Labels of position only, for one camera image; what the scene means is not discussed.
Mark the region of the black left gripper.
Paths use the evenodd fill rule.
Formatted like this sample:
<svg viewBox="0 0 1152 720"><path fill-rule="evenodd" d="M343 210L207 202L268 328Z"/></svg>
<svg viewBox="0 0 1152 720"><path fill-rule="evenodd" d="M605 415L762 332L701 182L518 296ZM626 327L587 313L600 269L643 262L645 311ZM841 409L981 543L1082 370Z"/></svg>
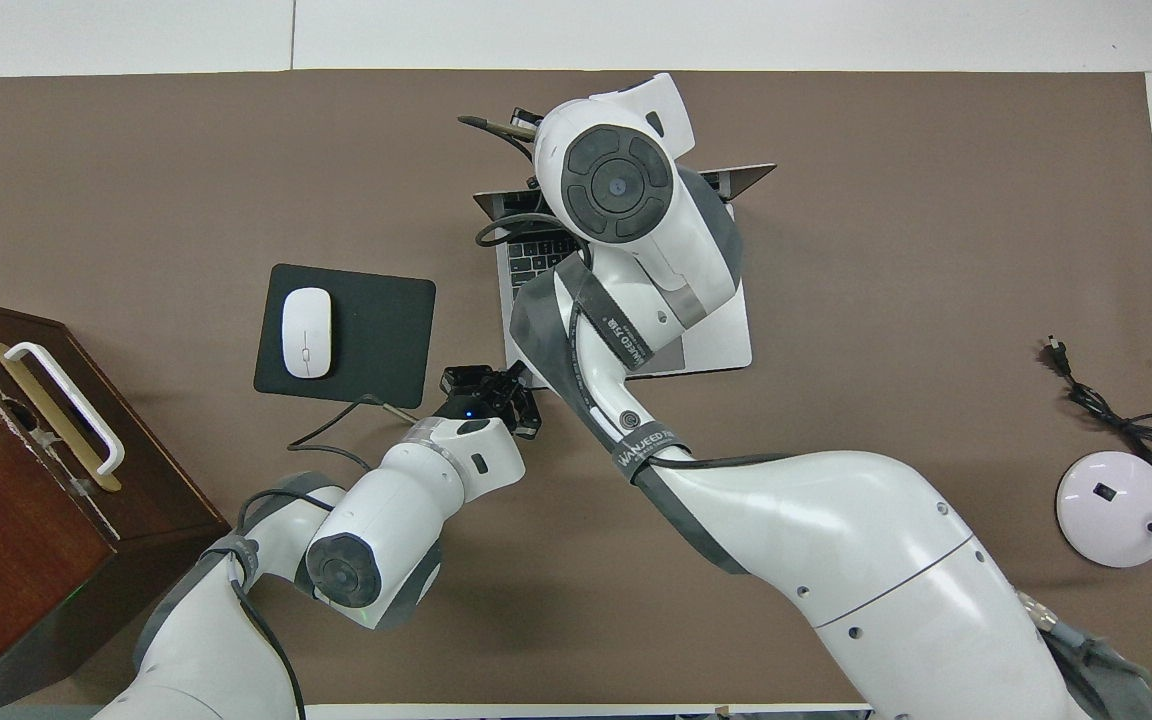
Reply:
<svg viewBox="0 0 1152 720"><path fill-rule="evenodd" d="M541 429L541 414L535 395L526 387L526 364L515 361L506 369L488 365L444 369L440 389L445 395L439 416L453 420L499 418L511 425L511 434L535 439Z"/></svg>

